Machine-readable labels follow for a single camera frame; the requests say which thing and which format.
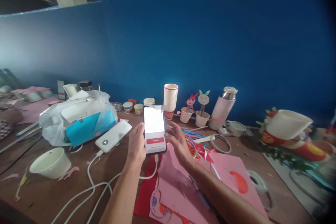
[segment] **blue wall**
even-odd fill
[[[0,19],[1,67],[54,91],[58,79],[91,79],[119,102],[163,102],[176,83],[178,109],[211,90],[207,112],[234,86],[231,120],[256,126],[276,106],[325,127],[336,107],[331,19],[325,0],[103,0]]]

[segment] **thermos bottle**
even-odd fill
[[[225,87],[224,93],[218,97],[216,105],[211,114],[211,119],[221,119],[220,121],[209,121],[209,127],[213,130],[218,130],[226,121],[235,101],[237,89],[233,87]]]

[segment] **red button on screen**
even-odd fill
[[[152,138],[152,139],[147,139],[147,144],[156,144],[160,142],[164,142],[165,138]]]

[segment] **wooden table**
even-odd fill
[[[136,115],[134,112],[125,114],[118,112],[118,116],[123,119],[129,119],[129,123],[134,127],[142,121],[142,115]],[[190,120],[188,124],[180,122],[179,117],[174,117],[173,121],[181,127],[196,128],[195,121]],[[13,132],[5,139],[0,141],[0,149],[7,146],[16,139],[15,134],[26,128],[29,124],[17,125]],[[199,130],[203,135],[215,134],[210,128]],[[252,140],[247,136],[239,138],[227,137],[231,146],[231,155],[242,159],[247,169],[257,172],[266,181],[269,189],[275,198],[277,208],[269,212],[270,219],[275,223],[294,224],[310,223],[312,220],[302,205],[297,201],[291,191],[286,187],[278,174],[266,161],[264,156],[255,148]],[[18,156],[22,154],[34,140],[17,143],[9,150],[0,155],[0,172],[5,170]],[[39,175],[30,175],[29,182],[20,190],[19,201],[16,201],[15,193],[18,184],[25,171],[33,160],[44,152],[54,147],[48,141],[40,140],[23,158],[20,159],[10,170],[0,176],[0,180],[10,174],[18,173],[19,178],[10,178],[0,182],[0,215],[12,223],[51,223],[62,207],[77,193],[89,188],[90,182],[86,173],[87,161],[91,161],[99,149],[95,146],[95,140],[86,143],[82,150],[77,153],[68,153],[68,147],[65,147],[67,156],[73,166],[78,166],[80,171],[75,171],[70,178],[66,180],[51,180]],[[223,150],[227,150],[227,145],[219,140],[215,140],[216,145]],[[91,176],[95,184],[107,182],[116,174],[121,172],[127,157],[128,134],[121,140],[120,145],[113,148],[110,153],[101,156],[101,160],[91,167]],[[142,175],[147,167],[148,158],[142,166]],[[69,223],[86,223],[93,210],[103,186],[97,187],[95,194],[73,215]],[[90,192],[76,198],[60,215],[56,223],[64,223],[74,208],[80,204]],[[102,198],[91,223],[98,223],[110,197],[107,191]],[[265,206],[269,206],[266,194],[260,195],[261,201]],[[143,218],[134,216],[133,223],[155,223]]]

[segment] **phone screen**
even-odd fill
[[[143,108],[145,124],[145,148],[147,154],[167,151],[165,138],[165,120],[162,106],[146,106]]]

